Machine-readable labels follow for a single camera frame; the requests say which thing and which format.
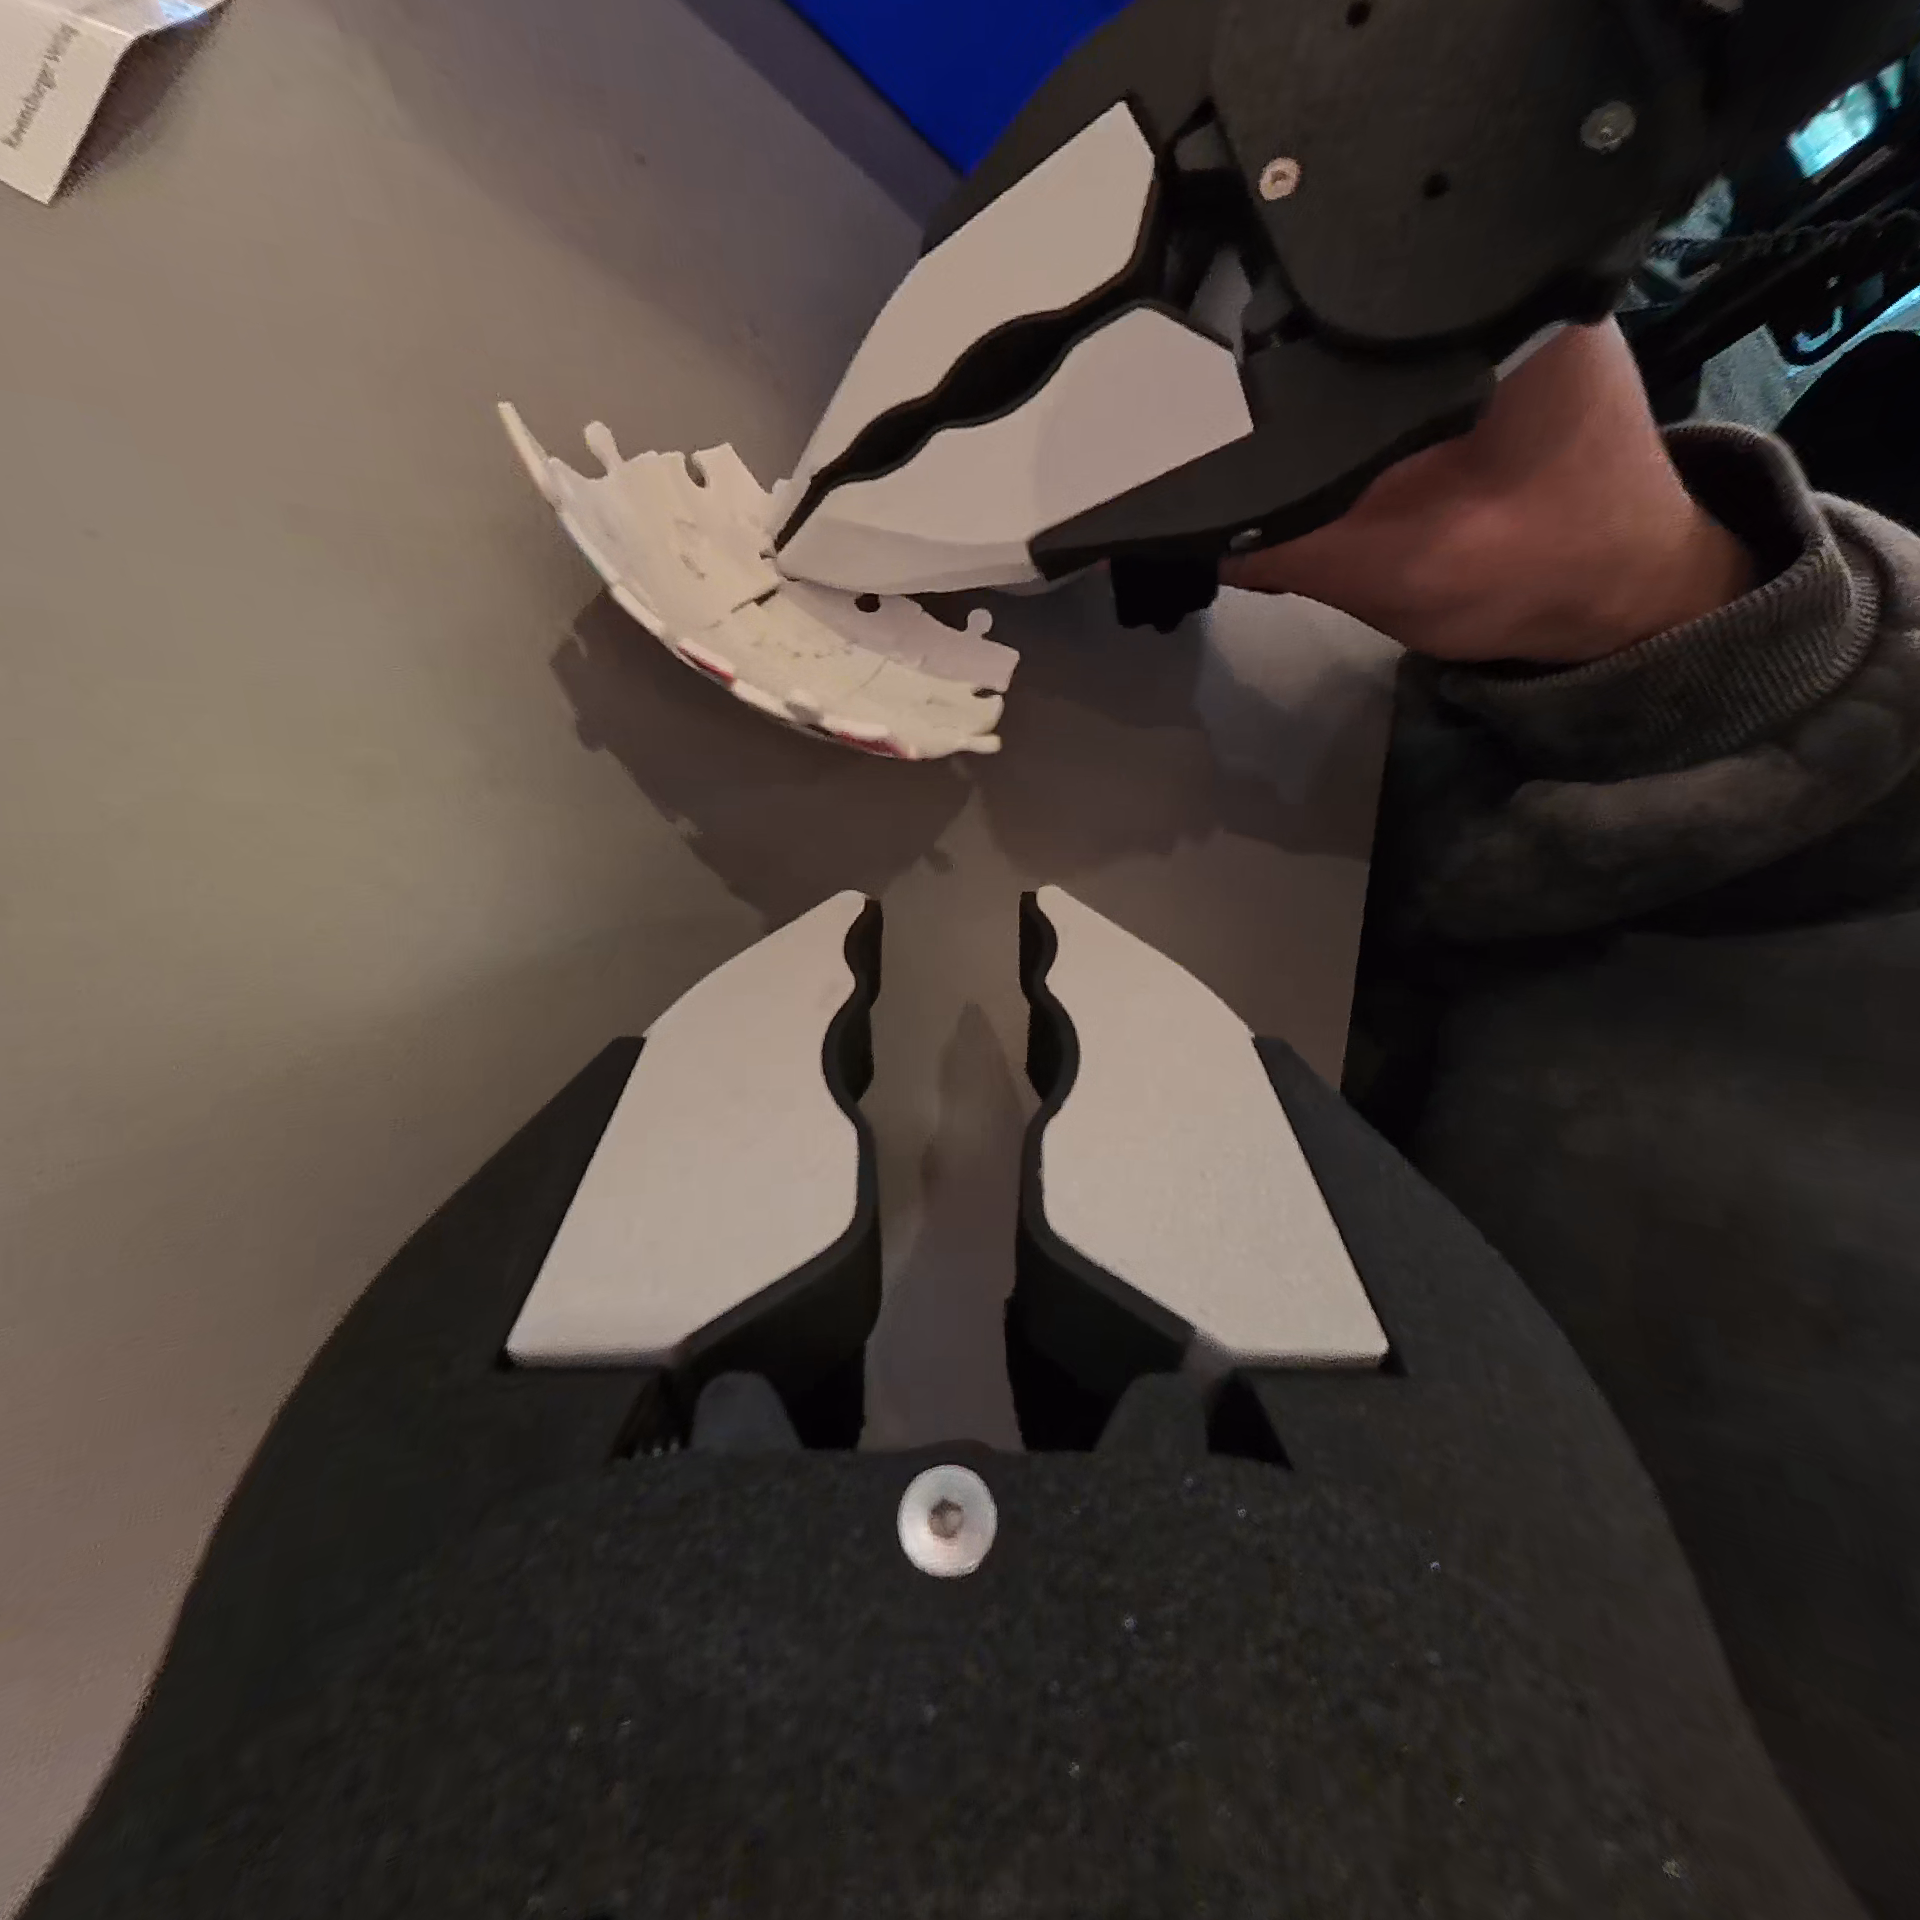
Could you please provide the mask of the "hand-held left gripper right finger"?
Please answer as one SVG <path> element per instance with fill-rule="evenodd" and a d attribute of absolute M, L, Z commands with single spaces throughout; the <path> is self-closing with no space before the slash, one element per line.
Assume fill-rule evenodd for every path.
<path fill-rule="evenodd" d="M 1029 1449 L 1145 1378 L 1374 1376 L 1389 1337 L 1254 1031 L 1058 885 L 1020 902 L 1026 1126 L 1003 1339 Z"/>

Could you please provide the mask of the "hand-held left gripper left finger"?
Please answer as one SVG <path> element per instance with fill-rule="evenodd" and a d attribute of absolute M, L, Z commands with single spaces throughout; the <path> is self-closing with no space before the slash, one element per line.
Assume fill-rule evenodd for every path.
<path fill-rule="evenodd" d="M 844 891 L 639 1039 L 508 1335 L 524 1370 L 643 1370 L 691 1410 L 763 1378 L 803 1445 L 854 1449 L 881 1312 L 881 903 Z"/>

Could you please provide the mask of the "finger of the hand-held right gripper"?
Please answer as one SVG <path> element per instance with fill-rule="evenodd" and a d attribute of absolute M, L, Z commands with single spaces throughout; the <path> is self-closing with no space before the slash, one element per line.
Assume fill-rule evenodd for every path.
<path fill-rule="evenodd" d="M 1138 304 L 1074 344 L 1010 414 L 947 425 L 902 466 L 833 488 L 779 547 L 835 593 L 1033 586 L 1033 543 L 1252 433 L 1235 353 Z"/>
<path fill-rule="evenodd" d="M 1074 133 L 900 280 L 778 488 L 779 528 L 801 525 L 813 483 L 860 434 L 930 401 L 996 330 L 1100 295 L 1131 266 L 1156 155 L 1131 103 Z"/>

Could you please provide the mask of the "joined white puzzle section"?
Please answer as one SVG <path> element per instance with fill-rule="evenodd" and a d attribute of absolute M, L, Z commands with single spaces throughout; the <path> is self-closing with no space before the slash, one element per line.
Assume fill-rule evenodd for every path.
<path fill-rule="evenodd" d="M 789 581 L 773 559 L 773 501 L 729 443 L 623 458 L 590 424 L 598 469 L 575 471 L 508 401 L 497 417 L 622 614 L 737 703 L 892 762 L 1002 750 L 1020 656 L 993 639 L 990 610 L 953 626 L 913 597 Z"/>

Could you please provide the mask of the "person's right hand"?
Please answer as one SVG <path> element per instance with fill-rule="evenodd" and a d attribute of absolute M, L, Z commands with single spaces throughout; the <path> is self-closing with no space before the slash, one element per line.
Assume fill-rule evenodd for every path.
<path fill-rule="evenodd" d="M 1471 433 L 1218 577 L 1351 615 L 1418 656 L 1558 671 L 1729 609 L 1761 567 L 1684 486 L 1604 320 L 1558 330 Z"/>

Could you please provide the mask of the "blue box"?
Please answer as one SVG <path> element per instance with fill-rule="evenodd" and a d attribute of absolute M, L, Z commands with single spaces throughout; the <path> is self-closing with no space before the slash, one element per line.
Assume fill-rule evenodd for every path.
<path fill-rule="evenodd" d="M 959 174 L 1082 41 L 1124 13 L 1123 3 L 789 8 Z"/>

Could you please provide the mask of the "white printed instruction sheet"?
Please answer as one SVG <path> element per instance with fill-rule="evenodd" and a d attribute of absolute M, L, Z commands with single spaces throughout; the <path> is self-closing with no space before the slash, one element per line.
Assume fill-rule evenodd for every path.
<path fill-rule="evenodd" d="M 2 185 L 51 207 L 122 65 L 225 3 L 2 3 Z"/>

